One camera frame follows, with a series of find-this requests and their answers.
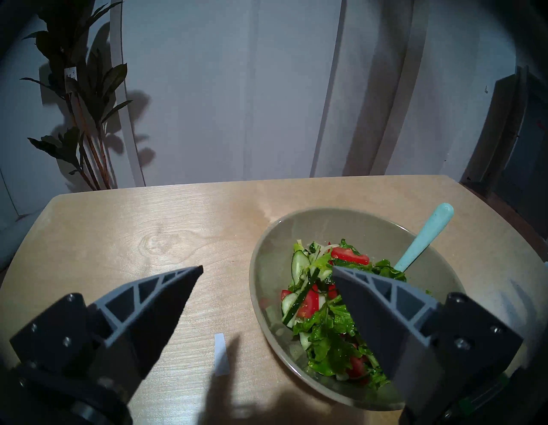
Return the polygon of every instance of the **white paper piece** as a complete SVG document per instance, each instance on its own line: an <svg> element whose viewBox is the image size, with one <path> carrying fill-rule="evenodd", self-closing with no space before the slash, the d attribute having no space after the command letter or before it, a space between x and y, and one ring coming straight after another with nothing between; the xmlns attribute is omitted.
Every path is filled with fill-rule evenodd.
<svg viewBox="0 0 548 425"><path fill-rule="evenodd" d="M226 355L225 335L215 334L215 376L228 375L230 373L229 358Z"/></svg>
<svg viewBox="0 0 548 425"><path fill-rule="evenodd" d="M69 85L67 84L67 78L74 78L76 81L78 81L78 76L76 75L76 67L73 66L71 68L65 68L65 91L67 93L72 92L69 88Z"/></svg>

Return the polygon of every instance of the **plant stem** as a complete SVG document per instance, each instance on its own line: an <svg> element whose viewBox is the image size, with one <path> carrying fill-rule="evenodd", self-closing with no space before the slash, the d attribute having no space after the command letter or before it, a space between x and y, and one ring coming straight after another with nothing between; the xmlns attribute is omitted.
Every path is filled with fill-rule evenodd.
<svg viewBox="0 0 548 425"><path fill-rule="evenodd" d="M103 160L103 164L105 165L105 170L108 170L107 162L106 162L106 155L105 155L105 146L102 141L102 131L101 126L96 127L97 130L97 137L99 138L99 148L101 149L101 156Z"/></svg>
<svg viewBox="0 0 548 425"><path fill-rule="evenodd" d="M84 169L83 168L80 168L80 175L82 176L82 178L84 179L84 181L88 184L88 186L92 189L92 190L97 190L96 188L94 188L92 186L92 183L89 181L88 179L88 176L84 173Z"/></svg>
<svg viewBox="0 0 548 425"><path fill-rule="evenodd" d="M95 184L95 187L97 190L101 190L101 186L99 186L99 182L97 181L97 177L95 177L95 173L93 172L92 165L89 163L88 154L85 153L85 147L84 142L80 144L80 155L84 157L85 166L88 167L89 174L91 175L93 179L93 183Z"/></svg>
<svg viewBox="0 0 548 425"><path fill-rule="evenodd" d="M89 148L92 151L93 159L95 160L95 164L97 165L97 168L99 169L99 173L101 174L103 183L105 183L105 187L107 189L110 189L109 179L105 173L105 170L103 169L101 165L101 161L99 160L99 157L97 155L97 150L95 149L95 145L93 144L93 141L91 137L89 136L88 125L85 122L84 112L82 111L82 105L80 104L80 99L78 98L77 94L75 94L75 98L76 98L76 105L78 106L80 120L82 121L82 125L84 126L85 137L88 139L88 144L89 144Z"/></svg>
<svg viewBox="0 0 548 425"><path fill-rule="evenodd" d="M78 124L76 123L76 117L74 116L74 111L72 109L72 104L71 104L71 99L70 99L70 94L69 93L67 93L65 95L65 101L67 102L67 108L68 108L68 111L70 112L70 115L72 117L72 125L74 127L78 127ZM95 187L93 187L91 184L88 183L89 187L91 187L93 190L101 190L101 187L99 186L99 182L97 181L97 177L95 177L95 172L93 171L92 165L89 163L88 154L85 151L84 144L83 144L83 142L82 143L78 142L78 144L80 145L80 167L82 168L82 170L80 171L80 174L82 174L82 177L85 176L84 167L82 167L82 157L83 157L85 165L88 168L88 173L92 177L93 183L95 184ZM87 176L84 178L84 180L86 181L86 183L89 181Z"/></svg>

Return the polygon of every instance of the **salad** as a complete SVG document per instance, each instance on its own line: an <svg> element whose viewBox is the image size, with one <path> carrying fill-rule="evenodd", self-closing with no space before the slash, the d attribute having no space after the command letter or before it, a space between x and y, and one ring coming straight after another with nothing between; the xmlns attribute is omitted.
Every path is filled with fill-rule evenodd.
<svg viewBox="0 0 548 425"><path fill-rule="evenodd" d="M299 336L310 368L340 381L355 379L379 389L389 380L360 337L331 279L334 265L406 281L390 261L372 264L345 239L337 245L312 242L307 248L298 240L293 245L292 282L281 293L282 321Z"/></svg>

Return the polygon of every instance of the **bowl rim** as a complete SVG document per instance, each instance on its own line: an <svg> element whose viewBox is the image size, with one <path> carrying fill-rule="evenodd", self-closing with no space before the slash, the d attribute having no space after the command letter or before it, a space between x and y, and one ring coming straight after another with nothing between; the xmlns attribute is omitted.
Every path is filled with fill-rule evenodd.
<svg viewBox="0 0 548 425"><path fill-rule="evenodd" d="M292 364L292 362L288 361L287 353L282 349L276 338L274 337L274 334L269 329L268 324L266 323L266 320L262 316L261 309L259 307L259 300L257 298L257 292L255 288L255 263L256 258L259 253L259 247L262 245L264 240L266 239L267 235L282 221L285 221L293 216L297 216L298 214L302 214L305 212L310 211L326 211L326 210L336 210L336 211L351 211L359 214L365 214L368 216L373 216L375 218L384 220L386 222L389 222L395 226L398 226L400 229L406 231L407 233L411 234L411 236L416 236L414 233L407 230L405 227L394 223L391 220L388 220L384 217L378 216L376 214L372 214L367 211L362 211L359 209L353 209L353 208L340 208L340 207L310 207L310 208L304 208L299 209L297 211L290 212L278 219L276 219L273 223L271 223L261 234L259 240L255 244L255 248L253 248L253 254L251 256L251 261L249 263L249 294L251 296L251 304L253 306L253 311L255 313L255 316L257 318L257 321L259 322L259 326L261 327L262 333L264 334L266 340L268 341L270 347L274 350L276 355L279 357L279 359L295 374L297 375L301 380L303 380L306 384L308 384L310 387L312 387L314 390L318 391L320 394L338 401L339 403L348 405L348 406L354 406L354 407L360 407L362 409L367 410L376 410L376 411L392 411L392 410L401 410L404 408L405 403L399 402L399 403L382 403L377 404L374 401L368 401L368 402L360 402L359 400L351 399L345 395L339 394L326 386L322 385L321 383L315 381L311 376L309 376L305 371L303 371L299 366L296 364ZM464 287L462 285L462 282L458 278L456 272L453 270L453 268L450 266L450 264L446 261L446 259L439 253L434 247L431 247L435 253L435 255L445 263L445 265L449 268L451 273L453 274L453 278L457 281L457 283L462 288L462 291L464 292Z"/></svg>

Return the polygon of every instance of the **houseplant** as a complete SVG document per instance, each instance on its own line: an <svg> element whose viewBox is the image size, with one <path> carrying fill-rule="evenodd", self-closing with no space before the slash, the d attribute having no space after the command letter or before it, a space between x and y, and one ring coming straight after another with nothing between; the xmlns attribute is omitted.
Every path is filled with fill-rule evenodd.
<svg viewBox="0 0 548 425"><path fill-rule="evenodd" d="M71 174L78 172L92 190L110 189L102 134L106 120L131 102L128 100L111 106L116 88L127 75L127 65L117 65L105 72L102 55L98 50L90 52L86 61L86 49L82 49L82 41L93 23L122 2L108 6L104 4L88 17L86 15L91 11L92 0L33 0L33 3L38 10L38 17L46 23L47 30L29 34L25 39L35 39L36 47L48 59L51 73L47 84L28 77L22 80L38 83L59 96L66 103L72 126L65 135L59 134L57 138L48 135L40 140L29 138L29 141L50 156L74 165L75 170ZM92 118L96 140L89 131L88 115L84 108Z"/></svg>

